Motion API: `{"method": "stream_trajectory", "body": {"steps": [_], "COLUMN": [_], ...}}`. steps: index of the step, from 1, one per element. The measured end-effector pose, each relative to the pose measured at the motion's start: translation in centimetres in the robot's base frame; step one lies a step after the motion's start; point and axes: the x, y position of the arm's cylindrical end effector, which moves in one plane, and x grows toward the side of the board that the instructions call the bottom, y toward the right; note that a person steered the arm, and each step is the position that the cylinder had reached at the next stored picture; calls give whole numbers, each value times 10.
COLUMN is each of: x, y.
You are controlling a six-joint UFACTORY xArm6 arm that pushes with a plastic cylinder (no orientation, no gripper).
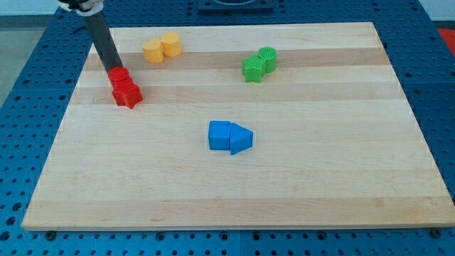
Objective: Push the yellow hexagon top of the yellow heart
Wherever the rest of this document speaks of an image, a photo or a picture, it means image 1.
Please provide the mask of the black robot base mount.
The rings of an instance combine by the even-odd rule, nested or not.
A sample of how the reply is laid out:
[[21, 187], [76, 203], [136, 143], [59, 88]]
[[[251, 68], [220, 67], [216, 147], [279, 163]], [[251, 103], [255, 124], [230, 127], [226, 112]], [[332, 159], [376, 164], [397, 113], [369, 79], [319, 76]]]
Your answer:
[[272, 11], [275, 0], [197, 0], [199, 13], [215, 11]]

